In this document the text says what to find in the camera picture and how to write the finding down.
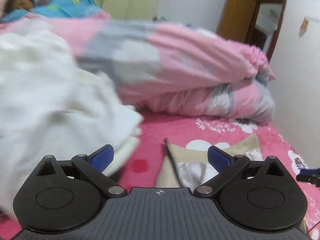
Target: beige fabric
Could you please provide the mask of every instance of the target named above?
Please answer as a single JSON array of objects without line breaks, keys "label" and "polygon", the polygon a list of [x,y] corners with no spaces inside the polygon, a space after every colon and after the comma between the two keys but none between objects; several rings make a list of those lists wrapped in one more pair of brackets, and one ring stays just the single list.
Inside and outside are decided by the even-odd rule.
[{"label": "beige fabric", "polygon": [[[252,134],[246,139],[242,140],[241,142],[233,146],[230,146],[227,149],[224,149],[224,151],[234,156],[236,154],[243,154],[245,152],[249,152],[259,148],[260,148],[259,139],[256,134]],[[169,144],[169,150],[176,163],[202,162],[205,164],[209,164],[207,151],[189,150],[174,144]],[[175,178],[175,175],[173,173],[171,163],[167,156],[164,158],[164,162],[156,182],[156,187],[159,187],[159,188],[179,187],[177,179]]]}]

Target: gray gripper base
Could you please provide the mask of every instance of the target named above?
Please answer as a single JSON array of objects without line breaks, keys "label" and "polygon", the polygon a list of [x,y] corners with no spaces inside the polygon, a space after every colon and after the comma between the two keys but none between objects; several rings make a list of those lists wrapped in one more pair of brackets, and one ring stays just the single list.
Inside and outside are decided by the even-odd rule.
[{"label": "gray gripper base", "polygon": [[221,215],[212,200],[195,198],[186,188],[134,188],[126,197],[107,201],[101,213],[79,229],[58,235],[40,235],[24,230],[15,239],[304,240],[309,238],[298,229],[275,234],[260,234],[237,227]]}]

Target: black cable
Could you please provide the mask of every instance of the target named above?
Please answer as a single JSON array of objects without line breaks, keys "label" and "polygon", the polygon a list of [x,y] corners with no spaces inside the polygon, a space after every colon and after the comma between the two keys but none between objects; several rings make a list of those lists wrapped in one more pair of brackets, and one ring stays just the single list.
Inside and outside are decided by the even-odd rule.
[{"label": "black cable", "polygon": [[171,166],[172,166],[172,169],[173,169],[173,173],[178,181],[178,184],[180,187],[184,187],[183,183],[181,182],[181,179],[180,179],[180,176],[179,176],[179,172],[178,172],[178,169],[177,169],[177,166],[176,166],[176,162],[170,152],[170,149],[169,149],[169,141],[167,138],[164,138],[164,143],[165,143],[165,147],[166,147],[166,155],[168,156],[169,158],[169,161],[171,163]]},{"label": "black cable", "polygon": [[320,221],[318,223],[316,223],[307,233],[306,235],[308,235],[317,225],[320,224]]}]

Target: pink bed sheet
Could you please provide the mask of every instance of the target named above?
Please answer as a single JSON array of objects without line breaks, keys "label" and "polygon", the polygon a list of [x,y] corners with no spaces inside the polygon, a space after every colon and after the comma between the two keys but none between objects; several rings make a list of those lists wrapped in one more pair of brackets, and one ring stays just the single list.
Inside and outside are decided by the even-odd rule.
[{"label": "pink bed sheet", "polygon": [[[236,120],[214,117],[188,118],[167,114],[143,113],[141,144],[124,167],[120,184],[127,190],[131,187],[154,187],[162,166],[163,139],[181,147],[203,149],[208,145],[220,148],[231,146],[255,133],[260,141],[263,157],[276,155],[293,177],[299,169],[306,167],[301,156],[286,142],[273,125],[257,126],[239,124]],[[320,220],[320,189],[308,183],[299,183],[308,200],[306,224],[312,228]],[[0,224],[0,237],[10,239],[20,227],[15,221],[6,219]],[[310,235],[319,240],[320,226]]]}]

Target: blue blanket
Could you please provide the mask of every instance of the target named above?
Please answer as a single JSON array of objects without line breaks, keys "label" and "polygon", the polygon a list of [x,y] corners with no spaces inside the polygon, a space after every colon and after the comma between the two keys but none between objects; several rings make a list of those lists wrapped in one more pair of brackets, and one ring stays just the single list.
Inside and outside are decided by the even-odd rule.
[{"label": "blue blanket", "polygon": [[[94,0],[51,0],[49,5],[33,8],[33,13],[48,18],[87,18],[100,12]],[[2,22],[13,22],[29,14],[26,10],[14,10]]]}]

